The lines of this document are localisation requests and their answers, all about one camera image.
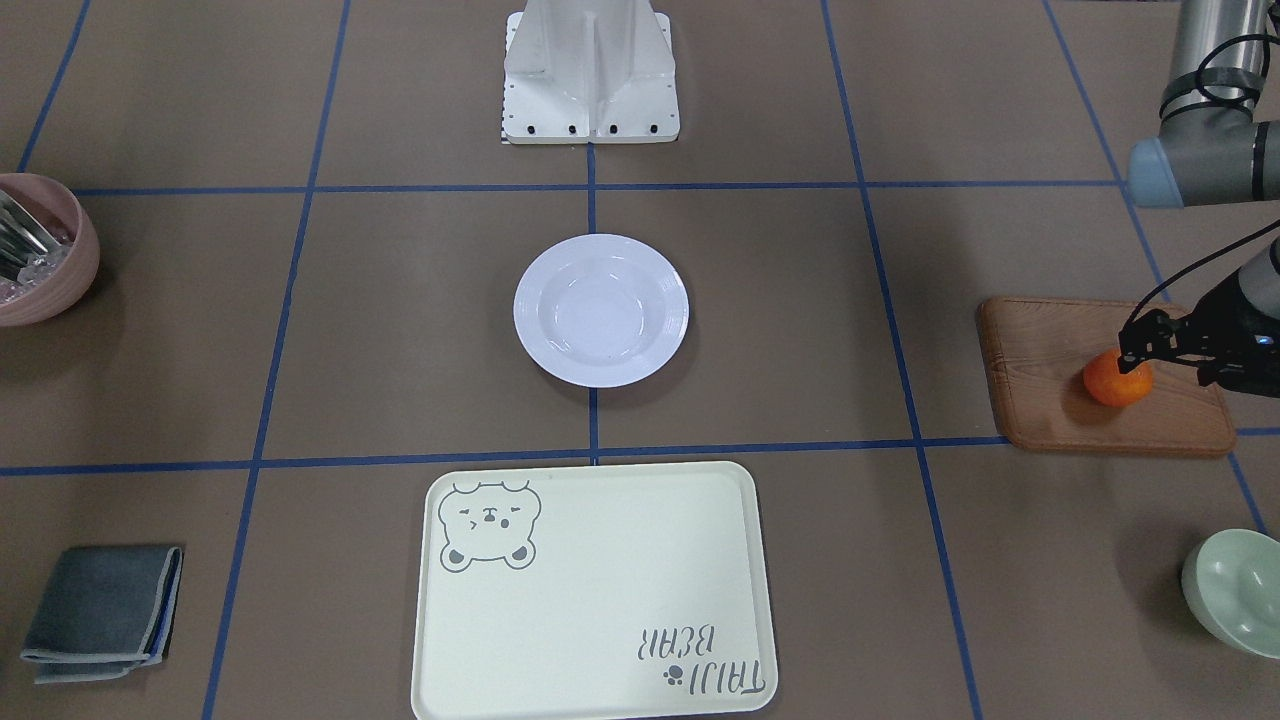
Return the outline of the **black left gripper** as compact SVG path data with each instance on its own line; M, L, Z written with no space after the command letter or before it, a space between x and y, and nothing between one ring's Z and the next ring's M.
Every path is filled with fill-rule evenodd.
M1174 316L1143 311L1117 334L1117 370L1153 360L1196 369L1199 386L1279 396L1279 273L1276 263L1245 263Z

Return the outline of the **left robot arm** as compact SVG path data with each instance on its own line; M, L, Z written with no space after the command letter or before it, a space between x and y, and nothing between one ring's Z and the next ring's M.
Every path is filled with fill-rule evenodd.
M1130 152L1126 188L1139 208L1272 201L1279 193L1277 122L1254 110L1277 64L1275 1L1185 1L1160 129ZM1160 360L1196 369L1202 386L1279 393L1277 225L1249 261L1184 316L1139 301L1117 334L1121 373Z

